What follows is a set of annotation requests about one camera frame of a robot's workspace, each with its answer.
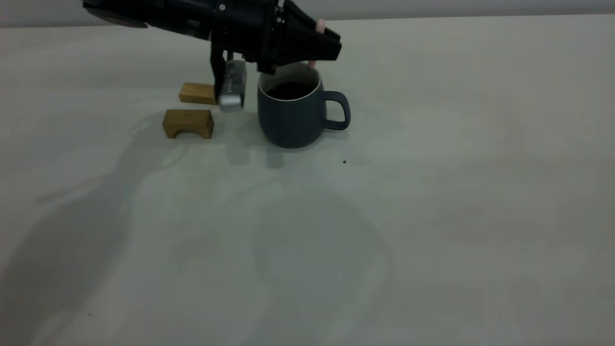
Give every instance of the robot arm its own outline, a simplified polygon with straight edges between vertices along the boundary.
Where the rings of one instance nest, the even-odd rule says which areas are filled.
[[[212,42],[211,64],[216,99],[233,53],[256,62],[258,71],[274,74],[277,66],[304,60],[336,60],[340,36],[314,31],[316,21],[291,0],[83,0],[84,8],[107,22],[163,30]]]

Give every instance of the table surface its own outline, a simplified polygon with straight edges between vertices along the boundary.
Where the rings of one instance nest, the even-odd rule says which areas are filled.
[[[0,344],[612,345],[615,15],[329,26],[352,123],[300,150],[252,64],[180,103],[208,42],[0,30]]]

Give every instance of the dark liquid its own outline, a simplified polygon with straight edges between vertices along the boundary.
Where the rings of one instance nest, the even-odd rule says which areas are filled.
[[[314,91],[314,87],[300,82],[284,83],[274,86],[267,95],[278,100],[296,100]]]

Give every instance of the wooden block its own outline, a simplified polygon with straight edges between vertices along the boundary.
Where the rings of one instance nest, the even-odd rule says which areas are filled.
[[[212,112],[207,110],[168,110],[162,121],[167,138],[177,138],[178,132],[196,132],[205,139],[212,138]]]
[[[216,93],[213,85],[184,83],[180,91],[180,100],[190,103],[204,103],[206,105],[217,105]]]

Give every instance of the mug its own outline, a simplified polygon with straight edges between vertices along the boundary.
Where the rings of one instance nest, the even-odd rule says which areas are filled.
[[[298,82],[312,91],[294,100],[281,100],[267,93],[281,84]],[[327,120],[326,101],[344,109],[344,121]],[[345,130],[350,125],[350,105],[344,94],[325,91],[320,73],[306,63],[291,63],[277,68],[275,75],[258,79],[258,122],[265,136],[282,148],[301,148],[314,142],[324,129]]]

